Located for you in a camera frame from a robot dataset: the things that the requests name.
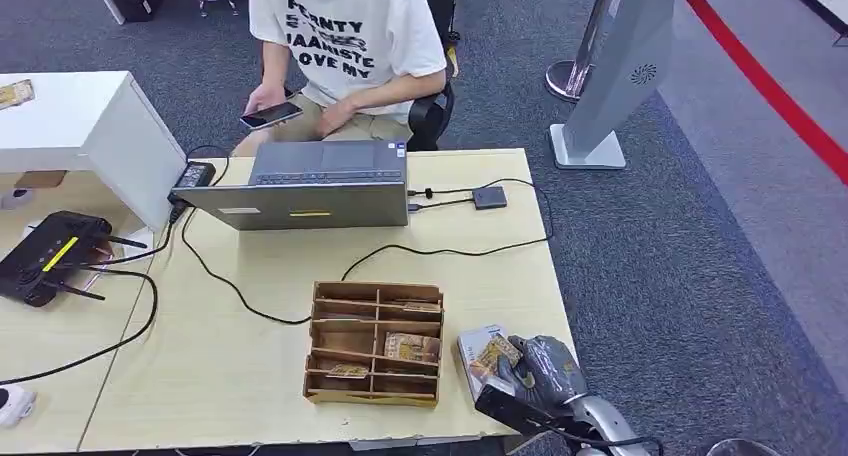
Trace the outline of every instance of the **silver pole base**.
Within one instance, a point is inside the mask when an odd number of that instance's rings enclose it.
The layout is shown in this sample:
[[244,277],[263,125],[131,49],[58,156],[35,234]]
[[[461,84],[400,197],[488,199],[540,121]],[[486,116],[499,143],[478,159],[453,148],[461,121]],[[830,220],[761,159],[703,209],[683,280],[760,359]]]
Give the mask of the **silver pole base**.
[[713,445],[706,456],[780,456],[780,454],[749,439],[725,439]]
[[559,169],[624,169],[627,162],[615,131],[601,141],[585,158],[568,156],[565,147],[565,134],[568,131],[564,124],[551,125],[551,146],[554,149],[555,163]]
[[586,73],[586,79],[581,82],[569,85],[571,79],[571,71],[574,69],[574,61],[558,61],[550,66],[545,71],[545,86],[548,91],[557,98],[576,103],[580,101],[580,96],[583,95],[583,89],[589,83],[592,77],[592,70],[595,65],[589,65],[589,71]]

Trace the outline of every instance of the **red floor line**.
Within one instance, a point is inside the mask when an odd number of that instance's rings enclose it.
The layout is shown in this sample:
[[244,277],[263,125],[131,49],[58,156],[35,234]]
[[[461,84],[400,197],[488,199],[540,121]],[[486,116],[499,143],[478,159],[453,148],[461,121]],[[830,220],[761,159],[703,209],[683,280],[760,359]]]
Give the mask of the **red floor line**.
[[750,51],[722,21],[707,0],[686,0],[712,33],[718,44],[736,63],[751,84],[768,101],[769,105],[798,134],[831,170],[848,185],[848,153],[819,126],[813,118],[796,103],[791,96],[754,58]]

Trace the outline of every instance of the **white t-shirt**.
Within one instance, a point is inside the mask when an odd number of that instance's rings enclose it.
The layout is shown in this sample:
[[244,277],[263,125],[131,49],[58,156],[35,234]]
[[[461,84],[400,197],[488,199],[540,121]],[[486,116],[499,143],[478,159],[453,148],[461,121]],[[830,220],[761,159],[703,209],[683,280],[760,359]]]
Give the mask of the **white t-shirt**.
[[[250,0],[250,32],[291,49],[309,80],[303,95],[322,106],[447,66],[427,0]],[[411,105],[362,112],[406,123]]]

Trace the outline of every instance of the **wooden organizer box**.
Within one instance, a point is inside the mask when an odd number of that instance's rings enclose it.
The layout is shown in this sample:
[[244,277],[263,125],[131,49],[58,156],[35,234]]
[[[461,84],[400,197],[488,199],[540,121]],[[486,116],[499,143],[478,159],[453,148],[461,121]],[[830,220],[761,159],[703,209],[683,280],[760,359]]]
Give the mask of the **wooden organizer box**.
[[[416,302],[438,309],[416,308]],[[443,296],[436,286],[319,282],[312,305],[312,349],[306,358],[303,395],[312,402],[434,407],[440,363],[386,357],[386,333],[439,339],[442,356]],[[338,364],[360,364],[363,379],[329,377]]]

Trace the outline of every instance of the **laptop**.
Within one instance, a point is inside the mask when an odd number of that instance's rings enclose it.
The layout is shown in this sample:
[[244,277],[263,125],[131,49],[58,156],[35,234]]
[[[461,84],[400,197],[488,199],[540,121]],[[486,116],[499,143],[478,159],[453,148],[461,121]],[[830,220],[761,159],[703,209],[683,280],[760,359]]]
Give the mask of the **laptop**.
[[265,143],[247,186],[174,194],[241,231],[406,226],[406,143]]

